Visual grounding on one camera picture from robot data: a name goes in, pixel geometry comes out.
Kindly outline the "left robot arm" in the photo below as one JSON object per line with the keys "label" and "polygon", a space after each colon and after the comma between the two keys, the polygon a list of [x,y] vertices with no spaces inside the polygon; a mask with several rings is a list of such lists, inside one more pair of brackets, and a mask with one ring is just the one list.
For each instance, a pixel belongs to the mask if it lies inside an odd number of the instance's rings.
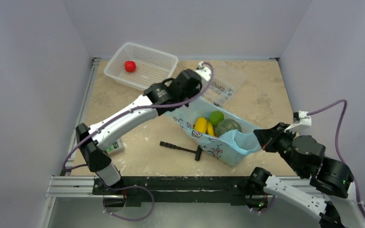
{"label": "left robot arm", "polygon": [[188,106],[208,88],[213,76],[213,70],[208,67],[183,70],[176,78],[152,84],[130,105],[102,122],[91,126],[81,123],[76,127],[75,148],[80,150],[89,170],[102,179],[110,194],[118,194],[123,182],[106,149],[138,125]]}

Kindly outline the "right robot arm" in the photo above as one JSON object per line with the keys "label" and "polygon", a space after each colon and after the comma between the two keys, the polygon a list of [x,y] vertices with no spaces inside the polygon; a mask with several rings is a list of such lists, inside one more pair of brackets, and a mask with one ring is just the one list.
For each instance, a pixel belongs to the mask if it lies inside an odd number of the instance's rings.
{"label": "right robot arm", "polygon": [[365,228],[365,207],[356,196],[356,181],[342,161],[325,156],[325,146],[310,135],[296,136],[278,123],[253,133],[262,150],[277,152],[301,179],[328,199],[318,199],[256,167],[248,180],[250,195],[267,193],[304,210],[322,228]]}

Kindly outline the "light blue plastic bag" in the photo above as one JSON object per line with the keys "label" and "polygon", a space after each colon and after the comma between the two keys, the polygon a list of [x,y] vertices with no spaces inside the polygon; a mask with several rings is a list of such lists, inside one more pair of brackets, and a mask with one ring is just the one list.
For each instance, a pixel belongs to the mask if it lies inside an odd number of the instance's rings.
{"label": "light blue plastic bag", "polygon": [[[227,119],[236,121],[242,131],[229,131],[221,137],[213,137],[194,130],[194,125],[199,117],[208,118],[214,111],[220,111]],[[253,131],[260,127],[253,125],[238,116],[217,107],[206,100],[199,98],[172,112],[166,112],[166,116],[173,119],[181,126],[186,135],[194,140],[205,152],[229,166],[240,163],[247,155],[261,150],[260,144]]]}

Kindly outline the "green fake fruit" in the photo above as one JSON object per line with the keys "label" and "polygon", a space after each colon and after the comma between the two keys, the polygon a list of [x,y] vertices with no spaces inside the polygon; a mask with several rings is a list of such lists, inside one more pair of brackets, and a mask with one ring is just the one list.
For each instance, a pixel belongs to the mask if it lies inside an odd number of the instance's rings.
{"label": "green fake fruit", "polygon": [[221,111],[214,111],[209,116],[209,121],[213,126],[217,126],[223,120],[224,114]]}

